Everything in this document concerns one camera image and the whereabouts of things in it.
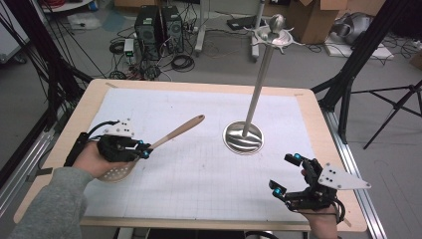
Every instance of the white bracket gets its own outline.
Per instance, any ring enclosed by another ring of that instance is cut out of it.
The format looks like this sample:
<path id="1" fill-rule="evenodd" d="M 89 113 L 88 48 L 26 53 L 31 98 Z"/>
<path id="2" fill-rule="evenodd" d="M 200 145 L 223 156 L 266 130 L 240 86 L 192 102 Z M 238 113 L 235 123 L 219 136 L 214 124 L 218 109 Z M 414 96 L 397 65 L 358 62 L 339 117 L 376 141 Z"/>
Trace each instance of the white bracket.
<path id="1" fill-rule="evenodd" d="M 105 130 L 105 135 L 133 137 L 134 131 L 130 119 L 122 120 Z"/>
<path id="2" fill-rule="evenodd" d="M 357 178 L 343 169 L 336 168 L 330 163 L 322 170 L 318 183 L 337 190 L 370 188 L 370 183 Z"/>

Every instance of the wooden table frame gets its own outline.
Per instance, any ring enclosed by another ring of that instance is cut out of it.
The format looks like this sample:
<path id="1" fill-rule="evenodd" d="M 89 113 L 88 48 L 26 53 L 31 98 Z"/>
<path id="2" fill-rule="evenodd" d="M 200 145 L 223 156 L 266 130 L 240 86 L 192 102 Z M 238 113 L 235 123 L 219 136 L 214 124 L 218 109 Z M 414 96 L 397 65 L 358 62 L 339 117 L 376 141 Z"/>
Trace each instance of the wooden table frame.
<path id="1" fill-rule="evenodd" d="M 206 85 L 163 82 L 134 82 L 116 80 L 94 80 L 90 83 L 80 103 L 61 133 L 56 145 L 47 158 L 44 167 L 62 167 L 76 138 L 82 131 L 87 131 L 100 108 L 103 98 L 110 88 L 128 88 L 144 90 L 165 90 L 180 92 L 209 92 L 226 94 L 252 95 L 253 87 Z M 301 108 L 303 119 L 309 134 L 313 151 L 320 164 L 327 162 L 343 168 L 325 119 L 320 111 L 317 99 L 311 90 L 262 88 L 262 95 L 296 97 Z M 31 201 L 41 188 L 47 185 L 52 175 L 38 176 L 18 208 L 14 220 L 19 222 Z M 345 222 L 338 225 L 339 231 L 365 231 L 367 228 L 362 211 L 352 190 L 339 191 L 338 198 L 346 208 Z M 262 221 L 209 221 L 179 219 L 138 219 L 138 218 L 105 218 L 84 217 L 81 225 L 119 226 L 119 227 L 151 227 L 151 228 L 186 228 L 186 229 L 224 229 L 224 230 L 300 230 L 309 231 L 309 225 L 262 222 Z"/>

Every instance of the round metal base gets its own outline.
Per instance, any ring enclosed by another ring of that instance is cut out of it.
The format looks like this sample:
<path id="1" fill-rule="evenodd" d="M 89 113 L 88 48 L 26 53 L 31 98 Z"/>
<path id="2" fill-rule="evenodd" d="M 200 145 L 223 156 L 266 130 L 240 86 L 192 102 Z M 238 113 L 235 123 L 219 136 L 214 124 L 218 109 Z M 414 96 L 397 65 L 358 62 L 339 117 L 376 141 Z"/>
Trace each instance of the round metal base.
<path id="1" fill-rule="evenodd" d="M 242 136 L 244 121 L 235 121 L 224 128 L 223 140 L 227 147 L 239 154 L 249 155 L 258 152 L 264 145 L 264 136 L 253 124 L 250 125 L 248 134 Z"/>

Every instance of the black box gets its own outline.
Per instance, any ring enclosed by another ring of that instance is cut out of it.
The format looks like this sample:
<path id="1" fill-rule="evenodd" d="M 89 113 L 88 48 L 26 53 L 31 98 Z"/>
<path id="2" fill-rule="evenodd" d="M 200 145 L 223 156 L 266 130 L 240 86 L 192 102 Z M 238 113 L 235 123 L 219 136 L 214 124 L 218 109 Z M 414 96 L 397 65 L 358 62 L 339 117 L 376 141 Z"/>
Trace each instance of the black box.
<path id="1" fill-rule="evenodd" d="M 142 60 L 159 60 L 159 48 L 163 43 L 163 35 L 158 6 L 141 6 L 134 23 L 134 30 Z"/>
<path id="2" fill-rule="evenodd" d="M 162 24 L 164 28 L 165 44 L 169 53 L 182 53 L 183 47 L 183 22 L 175 6 L 161 8 Z"/>

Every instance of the grid paper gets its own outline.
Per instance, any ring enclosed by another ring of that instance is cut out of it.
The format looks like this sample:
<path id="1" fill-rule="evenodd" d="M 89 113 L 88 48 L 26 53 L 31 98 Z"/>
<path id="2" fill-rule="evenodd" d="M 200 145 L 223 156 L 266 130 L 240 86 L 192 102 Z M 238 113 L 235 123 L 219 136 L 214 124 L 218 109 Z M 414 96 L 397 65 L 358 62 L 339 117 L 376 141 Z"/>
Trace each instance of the grid paper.
<path id="1" fill-rule="evenodd" d="M 290 192 L 307 187 L 302 168 L 284 161 L 286 153 L 314 157 L 296 98 L 260 96 L 252 119 L 264 135 L 257 153 L 239 155 L 224 144 L 224 128 L 245 120 L 251 97 L 108 90 L 91 127 L 130 118 L 134 138 L 153 144 L 196 116 L 205 120 L 140 160 L 124 181 L 91 182 L 85 190 L 86 216 L 305 222 L 268 185 L 273 179 Z"/>

